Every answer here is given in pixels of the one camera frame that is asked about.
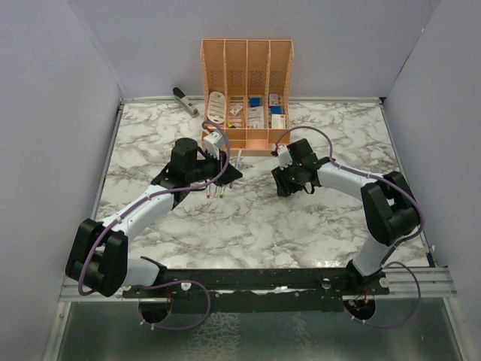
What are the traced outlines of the small white packet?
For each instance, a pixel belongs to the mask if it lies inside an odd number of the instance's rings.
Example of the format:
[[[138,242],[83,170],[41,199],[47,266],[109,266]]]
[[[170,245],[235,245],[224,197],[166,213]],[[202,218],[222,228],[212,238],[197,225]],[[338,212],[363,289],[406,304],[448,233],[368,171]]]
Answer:
[[[243,108],[242,105],[236,104],[230,109],[230,114],[233,115],[233,116],[236,116],[237,114],[239,114],[239,112],[242,110],[242,108]]]

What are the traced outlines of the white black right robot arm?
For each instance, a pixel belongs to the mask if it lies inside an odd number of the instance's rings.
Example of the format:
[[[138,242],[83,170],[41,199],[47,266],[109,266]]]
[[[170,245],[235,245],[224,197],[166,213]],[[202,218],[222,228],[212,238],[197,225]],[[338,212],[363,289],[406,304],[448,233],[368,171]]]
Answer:
[[[358,199],[363,204],[368,238],[349,261],[346,288],[362,294],[373,283],[372,275],[382,268],[397,243],[422,225],[422,216],[404,176],[398,171],[370,174],[336,162],[331,156],[319,158],[307,139],[276,146],[272,154],[279,165],[272,171],[277,195],[308,194],[324,187]]]

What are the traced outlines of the blue eraser box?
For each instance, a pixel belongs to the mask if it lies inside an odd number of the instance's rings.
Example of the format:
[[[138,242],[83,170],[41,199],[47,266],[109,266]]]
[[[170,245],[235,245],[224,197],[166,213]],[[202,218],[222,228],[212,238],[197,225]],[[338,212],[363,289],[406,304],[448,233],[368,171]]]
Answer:
[[[281,106],[273,106],[271,107],[272,114],[283,114],[283,109]]]
[[[256,108],[262,105],[262,99],[260,97],[252,97],[250,98],[250,107]]]

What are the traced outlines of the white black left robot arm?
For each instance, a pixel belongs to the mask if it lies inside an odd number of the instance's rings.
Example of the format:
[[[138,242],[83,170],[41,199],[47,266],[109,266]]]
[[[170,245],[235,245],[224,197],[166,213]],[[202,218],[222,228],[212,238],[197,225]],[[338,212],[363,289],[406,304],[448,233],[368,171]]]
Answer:
[[[219,132],[206,136],[203,147],[191,138],[180,138],[170,162],[139,197],[103,220],[84,220],[65,267],[79,293],[112,296],[121,287],[140,287],[148,296],[161,295],[166,268],[146,256],[129,258],[129,245],[190,193],[211,184],[224,187],[241,178],[242,173],[229,162],[229,151],[228,141]]]

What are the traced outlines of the white oval label card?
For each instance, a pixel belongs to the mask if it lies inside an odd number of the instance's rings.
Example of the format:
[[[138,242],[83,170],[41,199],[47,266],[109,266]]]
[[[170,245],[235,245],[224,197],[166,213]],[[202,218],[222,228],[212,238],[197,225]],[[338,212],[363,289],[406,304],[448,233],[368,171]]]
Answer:
[[[211,92],[207,103],[207,118],[209,121],[222,125],[226,116],[226,100],[221,92]]]

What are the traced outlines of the blue eraser box upper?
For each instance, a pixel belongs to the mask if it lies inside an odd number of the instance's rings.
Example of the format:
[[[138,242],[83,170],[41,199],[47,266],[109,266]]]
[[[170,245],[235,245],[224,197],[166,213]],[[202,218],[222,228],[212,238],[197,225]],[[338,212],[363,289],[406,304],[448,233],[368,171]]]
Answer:
[[[250,98],[250,107],[256,108],[262,105],[262,99],[260,97],[252,97]]]

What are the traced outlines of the blue eraser box lower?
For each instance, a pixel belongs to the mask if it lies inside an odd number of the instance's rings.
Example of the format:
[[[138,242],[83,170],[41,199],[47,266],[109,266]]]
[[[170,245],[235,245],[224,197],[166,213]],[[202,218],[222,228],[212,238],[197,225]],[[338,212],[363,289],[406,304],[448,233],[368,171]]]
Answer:
[[[283,114],[283,109],[281,106],[273,106],[271,107],[272,114]]]

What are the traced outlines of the aluminium table edge rail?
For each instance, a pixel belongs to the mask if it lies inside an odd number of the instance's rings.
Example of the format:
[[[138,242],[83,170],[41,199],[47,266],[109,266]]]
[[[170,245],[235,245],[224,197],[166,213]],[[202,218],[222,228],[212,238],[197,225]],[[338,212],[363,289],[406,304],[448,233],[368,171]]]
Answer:
[[[52,317],[47,328],[49,331],[42,360],[55,360],[59,353],[59,340],[68,316],[67,302],[59,299],[65,280],[65,265],[71,250],[74,234],[82,220],[91,215],[98,206],[98,197],[104,182],[105,167],[111,152],[112,139],[115,137],[118,108],[121,95],[107,100],[95,96],[80,107],[79,114],[70,115],[76,120],[71,132],[64,132],[62,139],[66,146],[56,155],[59,157],[57,174],[64,180],[50,197],[49,204],[55,207],[56,216],[44,221],[49,231],[57,231],[43,250],[46,261],[55,266],[51,281],[55,286],[49,296],[49,310]]]

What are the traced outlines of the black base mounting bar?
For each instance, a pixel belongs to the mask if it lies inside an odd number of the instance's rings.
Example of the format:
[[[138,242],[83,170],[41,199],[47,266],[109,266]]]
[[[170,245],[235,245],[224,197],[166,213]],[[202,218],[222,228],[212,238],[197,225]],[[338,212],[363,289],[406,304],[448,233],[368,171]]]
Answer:
[[[389,294],[386,274],[367,278],[354,268],[165,269],[160,288],[132,287],[126,299],[169,302],[174,313],[341,312],[344,299]]]

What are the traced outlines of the white pen magenta end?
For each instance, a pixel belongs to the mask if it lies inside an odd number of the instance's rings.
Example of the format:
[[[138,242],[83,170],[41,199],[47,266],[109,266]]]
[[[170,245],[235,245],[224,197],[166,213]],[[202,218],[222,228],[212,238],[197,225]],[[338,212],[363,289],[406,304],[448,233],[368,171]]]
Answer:
[[[233,166],[238,169],[239,167],[239,163],[240,163],[240,160],[241,160],[241,154],[242,154],[242,149],[239,149],[239,151],[237,152],[237,157],[236,157],[236,160],[233,164]],[[233,186],[234,186],[234,181],[232,181],[229,185],[229,189],[233,189]]]

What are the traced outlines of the orange plastic desk organizer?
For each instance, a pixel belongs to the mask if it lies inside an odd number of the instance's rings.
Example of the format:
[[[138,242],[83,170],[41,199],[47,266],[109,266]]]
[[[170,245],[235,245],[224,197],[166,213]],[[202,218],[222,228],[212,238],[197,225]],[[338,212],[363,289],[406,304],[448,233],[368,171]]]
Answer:
[[[233,151],[245,156],[269,156],[276,141],[288,144],[282,132],[290,127],[289,95],[294,63],[291,40],[208,38],[201,42],[204,87],[204,118],[211,92],[221,92],[226,100],[222,129]],[[250,107],[250,98],[260,97],[262,105]],[[236,116],[230,109],[240,104]],[[285,129],[271,128],[271,107],[281,106],[286,115]]]

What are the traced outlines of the white red staples box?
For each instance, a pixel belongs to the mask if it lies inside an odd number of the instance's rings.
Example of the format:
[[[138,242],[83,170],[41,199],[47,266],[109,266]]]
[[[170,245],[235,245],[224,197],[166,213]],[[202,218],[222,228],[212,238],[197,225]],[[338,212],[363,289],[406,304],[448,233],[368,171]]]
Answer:
[[[286,115],[285,114],[272,114],[271,115],[271,128],[272,129],[285,129],[286,128]]]

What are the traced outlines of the black grey stapler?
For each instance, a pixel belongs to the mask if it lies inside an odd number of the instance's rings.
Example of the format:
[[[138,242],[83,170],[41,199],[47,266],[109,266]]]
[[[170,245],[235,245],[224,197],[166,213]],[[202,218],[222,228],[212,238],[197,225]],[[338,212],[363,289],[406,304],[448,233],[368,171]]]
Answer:
[[[174,87],[172,89],[174,101],[185,111],[187,112],[192,118],[198,116],[198,109],[193,103],[189,100],[189,98],[185,95],[185,93],[179,88]]]

